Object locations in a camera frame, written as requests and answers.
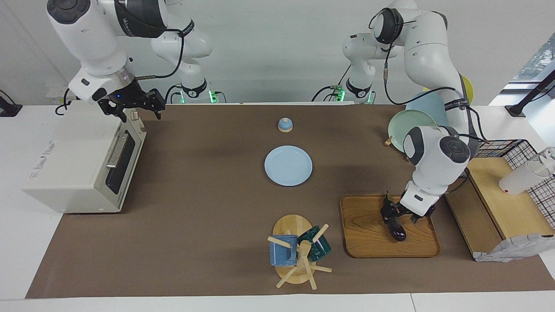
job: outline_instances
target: brown tabletop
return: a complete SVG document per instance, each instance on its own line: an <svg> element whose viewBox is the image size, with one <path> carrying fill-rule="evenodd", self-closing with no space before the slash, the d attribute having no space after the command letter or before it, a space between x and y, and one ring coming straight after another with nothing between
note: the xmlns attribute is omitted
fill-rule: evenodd
<svg viewBox="0 0 555 312"><path fill-rule="evenodd" d="M171 106L148 130L121 213L65 215L27 298L367 294L553 290L535 256L477 263L442 199L433 215L442 254L431 259L354 259L344 251L339 200L400 193L413 166L386 148L387 125L402 108L350 106ZM294 122L291 133L278 120ZM298 187L265 174L281 145L312 158ZM266 237L286 214L328 223L332 252L308 283L285 284L269 263Z"/></svg>

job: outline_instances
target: yellow object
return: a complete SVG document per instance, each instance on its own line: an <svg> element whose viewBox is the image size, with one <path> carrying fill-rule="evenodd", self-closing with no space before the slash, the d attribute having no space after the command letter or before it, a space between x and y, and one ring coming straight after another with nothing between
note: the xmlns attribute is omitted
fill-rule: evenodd
<svg viewBox="0 0 555 312"><path fill-rule="evenodd" d="M462 76L462 81L465 83L466 96L468 96L468 103L472 104L472 100L474 99L474 87L472 86L472 83L470 82L470 80L468 80L468 78L466 78L463 75L461 76Z"/></svg>

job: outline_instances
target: black wire rack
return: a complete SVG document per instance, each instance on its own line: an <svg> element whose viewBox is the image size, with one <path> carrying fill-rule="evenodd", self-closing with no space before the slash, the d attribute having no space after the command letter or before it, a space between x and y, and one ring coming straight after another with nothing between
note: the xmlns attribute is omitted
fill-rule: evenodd
<svg viewBox="0 0 555 312"><path fill-rule="evenodd" d="M537 151L527 140L496 140L490 141L490 144L481 143L475 157L503 157L512 169L516 169L536 154ZM555 229L555 177L551 176L527 191L551 227Z"/></svg>

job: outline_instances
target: green cup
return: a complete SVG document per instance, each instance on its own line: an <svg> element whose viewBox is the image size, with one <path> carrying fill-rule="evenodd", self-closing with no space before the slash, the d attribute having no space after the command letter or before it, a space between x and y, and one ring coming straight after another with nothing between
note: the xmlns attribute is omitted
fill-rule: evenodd
<svg viewBox="0 0 555 312"><path fill-rule="evenodd" d="M327 239L322 235L320 239L317 240L315 243L312 242L312 239L318 234L320 231L320 227L317 225L310 230L304 232L302 235L297 238L297 243L300 244L303 240L308 240L312 245L310 247L310 252L308 256L308 260L310 262L316 262L321 260L331 251L330 244L327 242Z"/></svg>

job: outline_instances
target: table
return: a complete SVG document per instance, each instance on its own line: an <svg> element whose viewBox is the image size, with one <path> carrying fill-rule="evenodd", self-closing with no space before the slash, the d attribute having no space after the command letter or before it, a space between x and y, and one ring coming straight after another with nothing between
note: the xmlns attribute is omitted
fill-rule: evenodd
<svg viewBox="0 0 555 312"><path fill-rule="evenodd" d="M504 139L508 137L513 137L515 132L517 132L520 138L527 138L536 149L543 149L543 142L524 119L511 119L505 116L503 108L496 110L495 108L490 107L477 107L477 109L482 114L482 119L487 120L487 122L484 122L484 128L486 136L488 136L488 138ZM2 172L7 172L8 174L6 176L10 177L5 180L13 181L17 179L24 179L25 176L21 176L21 171L34 165L34 162L36 161L35 155L38 155L39 152L44 148L44 146L46 146L49 141L49 137L54 127L56 126L57 121L59 120L56 116L52 114L51 110L52 107L25 107L20 114L21 117L18 117L18 119L12 119L9 121L0 120L0 132L11 134L11 136L8 136L9 138L11 138L10 140L6 140L5 137L0 140L0 147L2 147L0 149L2 152L2 159L13 160L10 166L6 166L4 164L2 167ZM3 223L1 224L2 238L0 239L3 265L2 270L0 271L0 280L8 280L10 281L10 283L9 286L4 286L8 283L1 284L2 286L0 287L2 288L0 288L0 295L2 299L21 299L24 297L30 280L34 275L34 271L40 263L42 254L44 253L44 250L48 245L50 237L52 236L52 233L56 228L57 221L59 220L60 216L56 213L51 213L48 208L42 206L39 203L36 203L34 200L30 198L26 199L25 194L23 194L21 191L18 192L18 188L16 185L9 188L10 186L7 184L8 183L5 183L2 186L3 189L8 189L10 191L10 196L7 196L7 200L4 200L4 202L2 203L2 210L0 210L0 213L3 217ZM550 254L542 255L542 257L544 258L544 261L550 268L551 272L553 272L553 265L549 265L553 263L553 257ZM411 296L408 294L401 294L395 296L397 297L395 300L393 300L394 302L399 304L406 303L407 305L399 306L399 309L394 310L409 310L412 306L413 299L415 303L418 303L419 301L417 300L417 298L426 295ZM432 296L437 298L438 296L441 297L442 295L433 294ZM479 294L476 297L472 297L472 295L465 296L467 296L467 300L472 301L472 298L476 298L476 300L479 301L479 299L482 298L484 295ZM502 298L502 300L507 300L513 297L512 294L496 294L492 296L492 298ZM545 292L534 294L524 293L523 296L537 297L540 299L549 297L549 295L545 295ZM378 298L385 298L385 296L381 295L360 295L354 297L362 302L362 306L368 305L369 303L376 303L376 307L378 307L380 306L379 302L391 301L391 299L381 301L381 299ZM333 298L337 298L337 302L347 302L347 300L351 302L350 300L352 299L348 296L334 296ZM66 301L45 300L44 302L49 302L53 306L63 307L76 304L80 300L84 300L84 302L86 302L87 300L92 300L98 303L105 302L107 304L114 305L117 305L116 303L119 303L132 306L132 301L135 302L135 304L144 303L146 299L69 299ZM153 300L153 302L156 301L161 304L160 300L161 299ZM170 302L173 302L173 304L178 304L179 302L192 303L196 300L197 298L168 299L168 301L165 302L168 302L168 305L171 306L172 304ZM250 297L230 299L230 301L232 300L238 300L245 304L253 304L252 307L256 306L256 300ZM300 300L299 296L283 296L280 297L280 299L278 300L283 300L284 302L302 301ZM438 302L438 304L441 304L440 300L435 301L432 299L426 299L426 302ZM509 300L506 302L506 304L510 305L510 302L512 301ZM2 302L1 304L9 304L11 307L30 307L32 306L32 303L33 301L27 300L22 302L10 303Z"/></svg>

